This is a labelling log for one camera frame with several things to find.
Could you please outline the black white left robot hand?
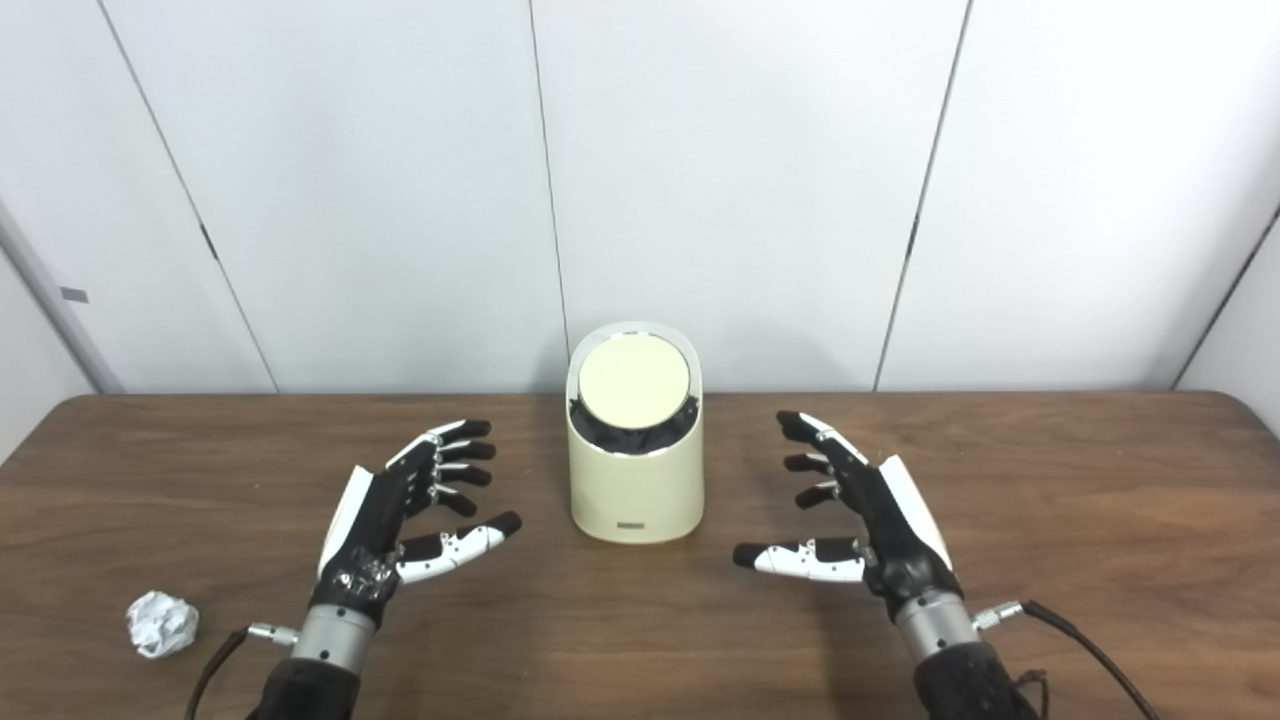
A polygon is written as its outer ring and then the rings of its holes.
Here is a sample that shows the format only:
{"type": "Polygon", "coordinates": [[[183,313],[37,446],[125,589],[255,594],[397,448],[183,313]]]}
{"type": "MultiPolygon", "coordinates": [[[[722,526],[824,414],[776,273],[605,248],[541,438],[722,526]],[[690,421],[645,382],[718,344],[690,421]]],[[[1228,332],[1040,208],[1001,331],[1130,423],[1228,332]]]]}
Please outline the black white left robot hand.
{"type": "Polygon", "coordinates": [[[411,439],[379,471],[355,466],[325,534],[310,605],[356,612],[381,626],[402,585],[453,571],[515,536],[524,521],[513,511],[456,530],[402,534],[408,520],[434,507],[476,518],[477,505],[456,484],[492,483],[489,470],[476,464],[497,455],[485,441],[490,432],[488,420],[447,423],[411,439]]]}

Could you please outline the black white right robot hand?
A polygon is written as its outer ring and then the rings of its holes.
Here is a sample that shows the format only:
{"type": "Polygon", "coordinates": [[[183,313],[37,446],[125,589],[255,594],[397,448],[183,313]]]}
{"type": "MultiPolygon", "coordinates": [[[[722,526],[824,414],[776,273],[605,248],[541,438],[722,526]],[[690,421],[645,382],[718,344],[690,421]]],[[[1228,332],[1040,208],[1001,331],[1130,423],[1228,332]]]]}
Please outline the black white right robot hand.
{"type": "Polygon", "coordinates": [[[786,439],[810,446],[806,454],[785,457],[786,469],[824,477],[796,495],[796,506],[841,503],[858,515],[867,534],[740,543],[732,552],[735,565],[810,582],[864,584],[891,618],[927,594],[964,596],[940,528],[900,456],[874,464],[806,413],[783,410],[776,419],[786,439]]]}

